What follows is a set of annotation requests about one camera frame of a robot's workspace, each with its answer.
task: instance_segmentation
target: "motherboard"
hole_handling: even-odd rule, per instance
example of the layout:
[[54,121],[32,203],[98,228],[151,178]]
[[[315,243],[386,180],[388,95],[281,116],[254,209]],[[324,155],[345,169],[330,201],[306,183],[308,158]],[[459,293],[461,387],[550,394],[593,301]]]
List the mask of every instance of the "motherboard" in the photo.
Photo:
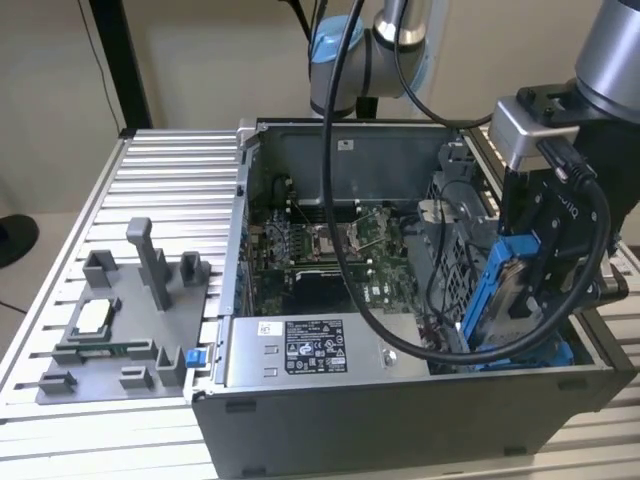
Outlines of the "motherboard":
[[[256,315],[354,312],[321,209],[289,203],[250,227]],[[421,311],[393,206],[354,205],[338,232],[362,298],[387,313]]]

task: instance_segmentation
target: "black lamp base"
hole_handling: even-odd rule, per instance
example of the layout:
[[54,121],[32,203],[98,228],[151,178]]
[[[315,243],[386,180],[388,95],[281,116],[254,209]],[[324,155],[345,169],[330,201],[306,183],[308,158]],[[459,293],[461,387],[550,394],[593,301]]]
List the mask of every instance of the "black lamp base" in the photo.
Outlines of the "black lamp base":
[[0,268],[24,257],[38,240],[38,224],[26,215],[0,218]]

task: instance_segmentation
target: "metal slotted table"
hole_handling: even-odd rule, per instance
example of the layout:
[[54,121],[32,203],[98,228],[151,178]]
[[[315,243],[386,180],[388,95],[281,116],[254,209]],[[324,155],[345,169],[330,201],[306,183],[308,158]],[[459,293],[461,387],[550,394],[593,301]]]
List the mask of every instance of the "metal slotted table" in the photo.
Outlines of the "metal slotted table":
[[[0,364],[0,478],[216,478],[183,398],[40,406],[36,382],[50,363],[84,287],[82,261],[111,249],[136,261],[125,240],[132,216],[154,222],[169,260],[200,251],[212,265],[200,342],[214,341],[237,173],[236,133],[138,131],[118,142],[7,355]],[[640,369],[640,264],[622,246],[626,300],[600,309]],[[571,419],[535,456],[438,465],[346,479],[640,478],[640,379],[607,408]]]

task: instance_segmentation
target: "power supply label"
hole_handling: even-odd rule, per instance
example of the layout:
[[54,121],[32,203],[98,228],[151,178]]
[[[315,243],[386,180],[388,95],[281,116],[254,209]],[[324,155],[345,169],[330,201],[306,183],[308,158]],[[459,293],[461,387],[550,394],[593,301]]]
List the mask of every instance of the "power supply label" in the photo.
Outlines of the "power supply label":
[[285,322],[285,370],[289,375],[345,373],[342,320]]

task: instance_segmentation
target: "beige wall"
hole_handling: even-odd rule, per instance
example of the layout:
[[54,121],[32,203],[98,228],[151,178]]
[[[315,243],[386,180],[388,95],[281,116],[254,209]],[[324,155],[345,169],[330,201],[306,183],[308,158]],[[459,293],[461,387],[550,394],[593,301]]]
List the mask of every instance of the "beige wall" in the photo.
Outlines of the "beige wall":
[[521,86],[568,80],[601,4],[434,0],[433,14],[448,11],[429,105],[444,116],[475,118]]
[[[429,103],[469,116],[522,83],[564,80],[598,3],[434,0],[448,8]],[[345,12],[350,0],[330,4]],[[382,0],[365,5],[370,23]],[[286,4],[125,0],[125,8],[157,126],[233,128],[243,116],[308,114],[306,45]],[[0,1],[0,65],[0,212],[79,209],[115,128],[75,0]],[[412,112],[404,99],[381,102],[381,116]]]
[[75,0],[0,1],[0,205],[78,210],[113,148]]
[[[366,25],[382,3],[365,3]],[[242,117],[309,115],[306,40],[286,4],[157,0],[154,8],[149,5],[125,1],[158,126],[232,128]],[[351,0],[332,0],[327,16],[346,13],[350,5]],[[385,117],[410,113],[405,100],[380,105]]]

